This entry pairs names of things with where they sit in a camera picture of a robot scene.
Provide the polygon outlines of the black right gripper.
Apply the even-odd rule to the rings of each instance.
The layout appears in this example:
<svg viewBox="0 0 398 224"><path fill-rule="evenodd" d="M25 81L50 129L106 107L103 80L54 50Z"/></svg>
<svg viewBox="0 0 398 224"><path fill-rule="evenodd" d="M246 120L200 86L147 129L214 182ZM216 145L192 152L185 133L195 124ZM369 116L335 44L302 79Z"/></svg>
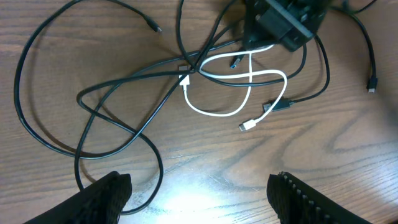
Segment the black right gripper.
<svg viewBox="0 0 398 224"><path fill-rule="evenodd" d="M330 0L246 0L245 6L246 50L280 44L294 52L315 37Z"/></svg>

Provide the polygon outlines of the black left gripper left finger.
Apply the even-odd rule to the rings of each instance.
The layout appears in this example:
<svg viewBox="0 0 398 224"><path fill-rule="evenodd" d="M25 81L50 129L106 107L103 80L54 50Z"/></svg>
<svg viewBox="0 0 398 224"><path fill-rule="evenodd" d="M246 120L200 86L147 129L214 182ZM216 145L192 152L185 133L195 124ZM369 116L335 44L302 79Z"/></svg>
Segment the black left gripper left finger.
<svg viewBox="0 0 398 224"><path fill-rule="evenodd" d="M28 224L117 223L131 193L131 176L112 171Z"/></svg>

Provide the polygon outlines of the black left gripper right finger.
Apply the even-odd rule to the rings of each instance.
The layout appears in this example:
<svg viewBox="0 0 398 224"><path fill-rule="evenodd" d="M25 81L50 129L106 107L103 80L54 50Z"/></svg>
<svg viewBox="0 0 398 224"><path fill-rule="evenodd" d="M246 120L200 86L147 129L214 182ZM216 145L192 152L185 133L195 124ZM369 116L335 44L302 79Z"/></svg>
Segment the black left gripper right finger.
<svg viewBox="0 0 398 224"><path fill-rule="evenodd" d="M281 223L365 224L368 222L288 172L269 176L267 199Z"/></svg>

